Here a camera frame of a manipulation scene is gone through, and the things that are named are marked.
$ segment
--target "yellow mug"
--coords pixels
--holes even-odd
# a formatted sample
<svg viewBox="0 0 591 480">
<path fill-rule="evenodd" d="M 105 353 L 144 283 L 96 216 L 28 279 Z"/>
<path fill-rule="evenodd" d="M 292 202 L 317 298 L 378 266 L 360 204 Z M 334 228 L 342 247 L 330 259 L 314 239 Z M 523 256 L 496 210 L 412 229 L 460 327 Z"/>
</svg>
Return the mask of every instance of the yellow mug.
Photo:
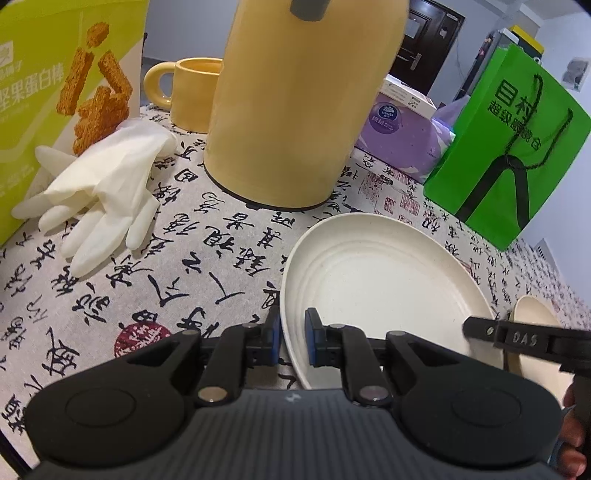
<svg viewBox="0 0 591 480">
<path fill-rule="evenodd" d="M 221 69 L 221 59 L 165 61 L 146 73 L 144 90 L 152 103 L 170 110 L 172 123 L 191 132 L 206 134 Z M 160 88 L 160 79 L 165 73 L 173 74 L 173 92 L 170 97 L 163 94 Z"/>
</svg>

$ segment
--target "dark door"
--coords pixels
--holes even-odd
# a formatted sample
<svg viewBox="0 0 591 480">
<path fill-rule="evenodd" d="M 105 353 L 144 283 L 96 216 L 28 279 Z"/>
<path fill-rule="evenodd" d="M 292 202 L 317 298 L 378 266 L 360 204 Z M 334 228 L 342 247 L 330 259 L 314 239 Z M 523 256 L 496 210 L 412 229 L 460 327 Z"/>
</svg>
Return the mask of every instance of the dark door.
<svg viewBox="0 0 591 480">
<path fill-rule="evenodd" d="M 426 95 L 463 22 L 463 16 L 437 2 L 410 0 L 404 40 L 390 74 Z"/>
</svg>

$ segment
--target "metal bolt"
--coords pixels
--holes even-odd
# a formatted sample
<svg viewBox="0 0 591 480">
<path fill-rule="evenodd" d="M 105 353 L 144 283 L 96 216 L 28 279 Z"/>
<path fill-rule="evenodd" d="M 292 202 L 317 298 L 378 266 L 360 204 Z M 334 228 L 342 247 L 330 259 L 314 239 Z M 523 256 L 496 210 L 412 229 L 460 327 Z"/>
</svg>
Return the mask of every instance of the metal bolt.
<svg viewBox="0 0 591 480">
<path fill-rule="evenodd" d="M 389 392 L 384 387 L 369 385 L 359 390 L 359 395 L 365 400 L 380 401 L 388 398 Z"/>
<path fill-rule="evenodd" d="M 222 387 L 204 387 L 199 390 L 197 396 L 201 398 L 201 400 L 215 403 L 222 401 L 224 398 L 228 396 L 228 392 L 225 391 Z"/>
</svg>

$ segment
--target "white box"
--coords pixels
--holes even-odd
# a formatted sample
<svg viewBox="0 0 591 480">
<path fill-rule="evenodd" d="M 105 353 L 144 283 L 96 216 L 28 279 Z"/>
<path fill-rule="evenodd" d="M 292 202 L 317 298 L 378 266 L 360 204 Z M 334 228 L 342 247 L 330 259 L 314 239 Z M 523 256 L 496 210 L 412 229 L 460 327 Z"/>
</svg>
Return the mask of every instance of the white box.
<svg viewBox="0 0 591 480">
<path fill-rule="evenodd" d="M 400 80 L 391 75 L 384 79 L 380 92 L 389 96 L 392 100 L 409 107 L 428 120 L 437 111 L 437 107 L 430 98 L 407 85 L 403 85 Z"/>
</svg>

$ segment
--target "door handle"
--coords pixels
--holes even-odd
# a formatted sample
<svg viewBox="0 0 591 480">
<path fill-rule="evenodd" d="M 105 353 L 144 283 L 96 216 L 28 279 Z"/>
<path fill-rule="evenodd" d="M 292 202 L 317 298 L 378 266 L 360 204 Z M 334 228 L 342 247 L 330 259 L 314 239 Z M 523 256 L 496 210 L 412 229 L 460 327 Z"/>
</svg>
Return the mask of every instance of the door handle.
<svg viewBox="0 0 591 480">
<path fill-rule="evenodd" d="M 413 64 L 410 66 L 410 69 L 414 71 L 415 68 L 417 68 L 418 62 L 421 60 L 421 57 L 423 55 L 421 55 L 420 53 L 417 53 L 417 56 L 414 57 L 414 62 Z"/>
</svg>

